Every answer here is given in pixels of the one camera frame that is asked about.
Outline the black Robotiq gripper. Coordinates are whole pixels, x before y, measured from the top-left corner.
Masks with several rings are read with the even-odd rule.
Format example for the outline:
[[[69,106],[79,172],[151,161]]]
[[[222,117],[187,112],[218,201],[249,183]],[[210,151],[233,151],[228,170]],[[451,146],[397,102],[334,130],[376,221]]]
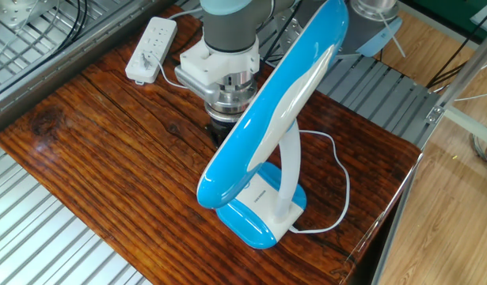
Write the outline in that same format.
[[[219,148],[225,138],[229,135],[234,125],[242,116],[240,113],[209,112],[210,123],[207,125],[207,132],[216,148]]]

